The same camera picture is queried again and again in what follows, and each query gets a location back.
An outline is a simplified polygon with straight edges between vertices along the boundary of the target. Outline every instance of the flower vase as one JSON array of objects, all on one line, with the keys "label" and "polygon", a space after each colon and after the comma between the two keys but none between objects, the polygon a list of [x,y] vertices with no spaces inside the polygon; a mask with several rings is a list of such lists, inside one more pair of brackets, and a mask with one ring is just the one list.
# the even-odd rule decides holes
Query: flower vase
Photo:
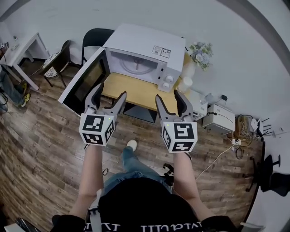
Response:
[{"label": "flower vase", "polygon": [[193,79],[195,69],[196,69],[197,64],[194,61],[190,61],[186,63],[183,68],[180,77],[183,79],[185,77],[189,77]]}]

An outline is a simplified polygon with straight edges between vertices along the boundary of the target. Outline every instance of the table leg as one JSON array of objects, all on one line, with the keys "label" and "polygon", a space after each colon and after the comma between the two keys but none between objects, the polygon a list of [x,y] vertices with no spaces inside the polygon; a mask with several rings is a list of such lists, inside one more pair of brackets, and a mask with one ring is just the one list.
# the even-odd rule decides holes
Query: table leg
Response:
[{"label": "table leg", "polygon": [[44,44],[42,43],[42,41],[41,41],[41,39],[40,39],[40,37],[39,37],[39,35],[37,35],[37,37],[36,37],[36,41],[37,41],[37,43],[39,44],[40,49],[42,50],[42,52],[43,52],[44,55],[46,56],[46,59],[48,59],[49,56],[50,56],[50,55],[49,55],[49,52],[46,50]]},{"label": "table leg", "polygon": [[21,79],[7,66],[6,70],[19,82],[21,82]]},{"label": "table leg", "polygon": [[34,62],[34,59],[33,59],[32,55],[31,55],[31,53],[28,50],[25,53],[26,53],[28,59],[30,60],[30,62]]},{"label": "table leg", "polygon": [[13,65],[17,72],[28,82],[29,85],[33,87],[35,90],[39,90],[39,87],[23,72],[23,70],[19,67],[18,64]]}]

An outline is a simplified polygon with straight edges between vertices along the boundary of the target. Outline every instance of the white microwave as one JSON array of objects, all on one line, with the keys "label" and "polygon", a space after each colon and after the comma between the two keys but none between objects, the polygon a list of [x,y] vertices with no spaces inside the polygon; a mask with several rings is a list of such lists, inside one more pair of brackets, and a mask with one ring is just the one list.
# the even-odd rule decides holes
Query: white microwave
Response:
[{"label": "white microwave", "polygon": [[155,29],[121,24],[75,75],[59,102],[81,115],[85,98],[110,73],[119,73],[156,84],[170,92],[179,78],[185,39]]}]

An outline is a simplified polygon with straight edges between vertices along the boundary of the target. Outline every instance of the person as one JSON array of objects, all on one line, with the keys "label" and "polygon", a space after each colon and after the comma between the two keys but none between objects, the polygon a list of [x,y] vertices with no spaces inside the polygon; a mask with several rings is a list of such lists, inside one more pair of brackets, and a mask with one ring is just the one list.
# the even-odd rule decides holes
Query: person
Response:
[{"label": "person", "polygon": [[[121,154],[126,172],[117,173],[104,183],[102,147],[89,145],[78,198],[68,215],[54,220],[51,231],[236,231],[228,217],[215,216],[202,203],[189,154],[173,155],[173,194],[163,177],[138,160],[136,148],[135,140],[128,142]],[[97,212],[90,210],[96,198]],[[101,218],[99,227],[90,221],[96,213]]]},{"label": "person", "polygon": [[15,89],[12,81],[10,80],[6,71],[4,70],[4,67],[2,67],[1,65],[0,65],[0,89],[2,90],[1,92],[4,92],[10,98],[10,100],[17,106],[24,107],[26,103],[30,100],[30,93],[25,94],[27,84],[26,83],[23,84],[22,86],[23,93],[20,93],[17,89]]}]

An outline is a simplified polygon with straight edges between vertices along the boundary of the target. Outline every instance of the microwave door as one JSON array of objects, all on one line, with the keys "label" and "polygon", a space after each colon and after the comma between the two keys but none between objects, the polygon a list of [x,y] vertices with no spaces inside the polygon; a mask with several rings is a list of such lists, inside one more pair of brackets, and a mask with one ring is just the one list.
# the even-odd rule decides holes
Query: microwave door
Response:
[{"label": "microwave door", "polygon": [[85,100],[90,91],[109,75],[105,49],[99,48],[77,72],[58,101],[80,116],[85,111]]}]

